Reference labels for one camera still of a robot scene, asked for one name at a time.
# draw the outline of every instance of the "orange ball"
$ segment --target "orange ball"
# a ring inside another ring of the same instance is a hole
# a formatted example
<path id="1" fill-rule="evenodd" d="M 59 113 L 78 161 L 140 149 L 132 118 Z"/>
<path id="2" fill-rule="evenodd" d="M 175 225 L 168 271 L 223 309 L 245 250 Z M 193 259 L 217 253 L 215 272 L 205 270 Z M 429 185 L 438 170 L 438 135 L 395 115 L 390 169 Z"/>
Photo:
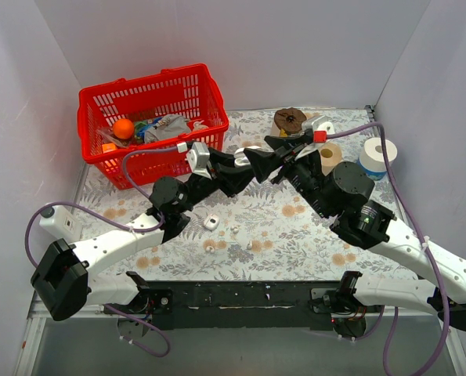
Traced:
<path id="1" fill-rule="evenodd" d="M 120 119 L 113 124 L 113 133 L 119 139 L 130 139 L 134 131 L 135 126 L 131 120 Z"/>

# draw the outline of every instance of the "white wall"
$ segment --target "white wall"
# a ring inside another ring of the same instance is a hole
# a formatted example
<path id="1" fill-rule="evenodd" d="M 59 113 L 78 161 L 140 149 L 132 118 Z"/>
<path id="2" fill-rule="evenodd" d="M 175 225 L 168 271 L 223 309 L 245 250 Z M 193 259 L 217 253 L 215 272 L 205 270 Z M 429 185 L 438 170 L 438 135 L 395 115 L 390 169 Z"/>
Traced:
<path id="1" fill-rule="evenodd" d="M 399 147 L 395 172 L 424 233 L 466 258 L 466 1 L 431 1 L 377 118 Z"/>
<path id="2" fill-rule="evenodd" d="M 429 0 L 35 0 L 81 85 L 206 63 L 229 109 L 377 102 Z"/>
<path id="3" fill-rule="evenodd" d="M 33 292 L 27 220 L 46 201 L 71 198 L 78 179 L 79 89 L 32 0 L 0 1 L 0 375 L 14 370 Z M 38 258 L 49 242 L 34 232 Z"/>

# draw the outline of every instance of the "orange object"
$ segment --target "orange object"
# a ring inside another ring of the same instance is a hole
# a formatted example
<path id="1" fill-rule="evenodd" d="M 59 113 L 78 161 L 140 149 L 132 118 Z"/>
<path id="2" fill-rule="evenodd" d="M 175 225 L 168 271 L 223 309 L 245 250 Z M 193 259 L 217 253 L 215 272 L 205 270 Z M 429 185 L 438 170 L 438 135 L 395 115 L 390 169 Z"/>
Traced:
<path id="1" fill-rule="evenodd" d="M 109 153 L 110 151 L 115 151 L 117 149 L 117 146 L 114 145 L 113 143 L 103 143 L 102 144 L 102 152 L 103 153 Z"/>
<path id="2" fill-rule="evenodd" d="M 135 126 L 129 119 L 120 119 L 113 124 L 113 133 L 119 139 L 130 139 L 134 131 Z"/>

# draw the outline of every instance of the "cable tie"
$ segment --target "cable tie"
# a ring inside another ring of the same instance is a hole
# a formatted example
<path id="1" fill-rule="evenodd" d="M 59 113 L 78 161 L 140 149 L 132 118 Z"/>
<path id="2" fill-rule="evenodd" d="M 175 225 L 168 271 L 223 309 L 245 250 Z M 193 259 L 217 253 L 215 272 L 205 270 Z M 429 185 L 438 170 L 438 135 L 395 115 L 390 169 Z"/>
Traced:
<path id="1" fill-rule="evenodd" d="M 429 247 L 429 236 L 424 237 L 424 243 L 422 243 L 422 251 L 425 251 L 427 247 Z"/>

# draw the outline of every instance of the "black metal base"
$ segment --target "black metal base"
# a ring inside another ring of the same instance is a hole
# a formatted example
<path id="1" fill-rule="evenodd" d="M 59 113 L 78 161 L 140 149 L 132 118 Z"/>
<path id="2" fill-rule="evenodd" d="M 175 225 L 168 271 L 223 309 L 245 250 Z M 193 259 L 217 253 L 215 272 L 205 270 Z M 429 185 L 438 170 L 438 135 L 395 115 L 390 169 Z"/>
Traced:
<path id="1" fill-rule="evenodd" d="M 315 313 L 312 289 L 335 290 L 340 281 L 146 282 L 152 323 L 178 328 L 305 327 L 331 331 L 330 313 Z M 130 307 L 115 305 L 123 312 Z"/>

